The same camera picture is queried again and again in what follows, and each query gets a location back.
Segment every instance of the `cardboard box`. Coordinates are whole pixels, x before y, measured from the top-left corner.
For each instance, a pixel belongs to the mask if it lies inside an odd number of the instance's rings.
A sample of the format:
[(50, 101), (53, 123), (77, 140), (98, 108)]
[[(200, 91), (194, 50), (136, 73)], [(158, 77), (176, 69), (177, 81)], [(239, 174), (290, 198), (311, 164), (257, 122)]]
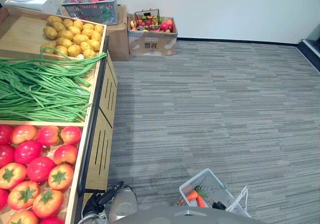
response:
[[(112, 61), (129, 60), (129, 41), (128, 41), (128, 18), (125, 6), (118, 6), (118, 24), (108, 25), (106, 33), (109, 36), (108, 50)], [(69, 16), (67, 11), (61, 7), (61, 12)]]
[[(133, 20), (134, 16), (128, 18), (128, 23)], [(177, 42), (178, 31), (173, 21), (173, 32), (147, 32), (131, 30), (128, 25), (128, 38), (129, 38), (129, 52), (130, 55), (157, 55), (157, 56), (170, 56), (174, 54)]]

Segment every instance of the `basket handle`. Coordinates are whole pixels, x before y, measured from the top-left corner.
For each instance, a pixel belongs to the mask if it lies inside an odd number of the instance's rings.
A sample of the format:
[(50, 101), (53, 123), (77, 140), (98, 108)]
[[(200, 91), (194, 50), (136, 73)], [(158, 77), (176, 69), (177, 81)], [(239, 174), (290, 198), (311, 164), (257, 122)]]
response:
[[(248, 200), (247, 186), (244, 186), (244, 188), (240, 192), (240, 195), (233, 201), (233, 203), (228, 208), (225, 209), (225, 211), (232, 211), (235, 208), (235, 206), (239, 204), (240, 200), (244, 197), (244, 195), (246, 196), (245, 202), (247, 203), (247, 200)], [(247, 204), (245, 204), (244, 210), (247, 211)]]

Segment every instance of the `gray carpet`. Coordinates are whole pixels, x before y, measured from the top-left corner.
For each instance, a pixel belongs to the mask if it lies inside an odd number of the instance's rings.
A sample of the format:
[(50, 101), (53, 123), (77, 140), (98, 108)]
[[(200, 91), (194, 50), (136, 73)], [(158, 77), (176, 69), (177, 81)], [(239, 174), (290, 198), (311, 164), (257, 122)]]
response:
[(109, 185), (131, 185), (140, 209), (210, 168), (234, 196), (248, 186), (252, 217), (319, 223), (320, 78), (295, 47), (178, 42), (114, 67)]

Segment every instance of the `orange carrot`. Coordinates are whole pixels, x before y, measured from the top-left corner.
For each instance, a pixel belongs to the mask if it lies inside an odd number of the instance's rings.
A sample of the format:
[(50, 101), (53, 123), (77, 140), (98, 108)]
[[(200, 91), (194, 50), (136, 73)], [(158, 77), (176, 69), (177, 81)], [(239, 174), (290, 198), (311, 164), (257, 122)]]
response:
[(196, 202), (198, 203), (198, 207), (207, 207), (202, 196), (198, 195), (196, 200), (197, 200)]
[(195, 190), (193, 190), (192, 192), (190, 192), (190, 193), (187, 195), (186, 198), (188, 199), (188, 201), (195, 200), (195, 199), (198, 198), (198, 193), (197, 193)]

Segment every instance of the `white appliance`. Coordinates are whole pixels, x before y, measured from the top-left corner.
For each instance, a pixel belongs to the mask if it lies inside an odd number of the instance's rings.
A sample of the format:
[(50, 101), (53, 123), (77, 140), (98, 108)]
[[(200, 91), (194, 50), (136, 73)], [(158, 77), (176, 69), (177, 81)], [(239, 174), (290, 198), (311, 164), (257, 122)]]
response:
[(58, 0), (7, 0), (4, 6), (38, 10), (53, 15), (61, 14)]

